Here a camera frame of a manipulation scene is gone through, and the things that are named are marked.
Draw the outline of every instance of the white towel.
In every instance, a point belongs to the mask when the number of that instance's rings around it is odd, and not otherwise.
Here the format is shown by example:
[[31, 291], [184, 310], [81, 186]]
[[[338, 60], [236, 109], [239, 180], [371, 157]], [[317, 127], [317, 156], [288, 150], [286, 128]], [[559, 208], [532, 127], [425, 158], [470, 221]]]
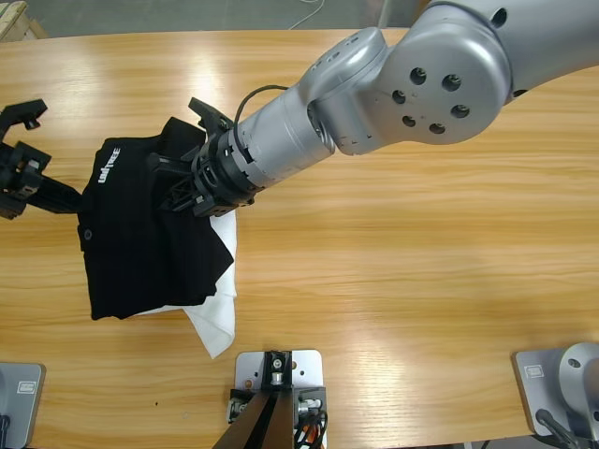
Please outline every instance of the white towel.
[[237, 221], [235, 211], [222, 217], [210, 217], [212, 229], [228, 248], [233, 263], [216, 282], [216, 293], [201, 306], [164, 306], [147, 313], [183, 309], [194, 324], [210, 357], [215, 358], [235, 339], [235, 252], [237, 251]]

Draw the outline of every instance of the table surface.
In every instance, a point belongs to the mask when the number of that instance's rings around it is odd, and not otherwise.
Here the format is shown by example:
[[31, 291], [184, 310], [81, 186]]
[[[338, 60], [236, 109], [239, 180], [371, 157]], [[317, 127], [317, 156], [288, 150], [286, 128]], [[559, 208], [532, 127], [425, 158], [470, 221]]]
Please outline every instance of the table surface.
[[[348, 34], [3, 44], [0, 105], [50, 108], [7, 141], [81, 190], [104, 138], [194, 122], [192, 95], [233, 116]], [[0, 221], [0, 360], [48, 369], [33, 445], [211, 447], [235, 357], [274, 348], [322, 353], [332, 448], [530, 433], [510, 356], [599, 340], [598, 78], [530, 92], [459, 145], [336, 154], [259, 194], [239, 211], [237, 338], [216, 360], [181, 311], [91, 321], [74, 216]]]

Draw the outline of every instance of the gray metal base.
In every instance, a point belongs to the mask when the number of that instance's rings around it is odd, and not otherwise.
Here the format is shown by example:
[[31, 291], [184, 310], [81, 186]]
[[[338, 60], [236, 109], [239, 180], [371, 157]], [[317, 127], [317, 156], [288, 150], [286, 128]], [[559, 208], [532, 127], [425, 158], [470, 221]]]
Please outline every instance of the gray metal base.
[[0, 362], [0, 414], [10, 418], [7, 448], [31, 441], [45, 374], [43, 365]]
[[599, 439], [599, 345], [516, 353], [515, 364], [529, 425], [536, 434], [551, 434], [535, 416], [544, 409], [577, 437]]
[[[295, 367], [291, 376], [296, 391], [295, 400], [297, 401], [297, 392], [302, 389], [324, 388], [322, 355], [316, 350], [292, 351], [291, 355]], [[235, 388], [238, 390], [259, 390], [263, 370], [264, 352], [239, 354], [235, 363]], [[314, 397], [322, 400], [324, 410], [326, 410], [327, 399], [324, 396], [324, 390]], [[323, 444], [327, 447], [327, 432], [325, 432]]]

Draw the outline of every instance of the black cloth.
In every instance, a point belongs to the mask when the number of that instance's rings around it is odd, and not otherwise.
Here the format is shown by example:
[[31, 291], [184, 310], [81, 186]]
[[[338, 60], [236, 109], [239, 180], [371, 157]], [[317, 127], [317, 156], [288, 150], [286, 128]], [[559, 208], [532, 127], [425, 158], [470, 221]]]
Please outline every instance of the black cloth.
[[83, 191], [78, 232], [92, 318], [126, 318], [165, 305], [202, 304], [233, 258], [207, 217], [159, 210], [171, 182], [146, 164], [157, 152], [179, 157], [205, 140], [171, 118], [160, 136], [109, 138]]

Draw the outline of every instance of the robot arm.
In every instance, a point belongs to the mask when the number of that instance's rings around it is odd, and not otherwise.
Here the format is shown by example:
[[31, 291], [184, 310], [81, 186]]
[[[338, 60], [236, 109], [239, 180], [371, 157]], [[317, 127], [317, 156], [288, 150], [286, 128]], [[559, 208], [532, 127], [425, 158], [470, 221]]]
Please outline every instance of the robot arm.
[[353, 155], [476, 136], [515, 97], [598, 65], [598, 22], [599, 0], [437, 0], [395, 46], [377, 28], [364, 29], [241, 122], [244, 148], [231, 130], [202, 149], [195, 212], [252, 204], [256, 192], [335, 147]]

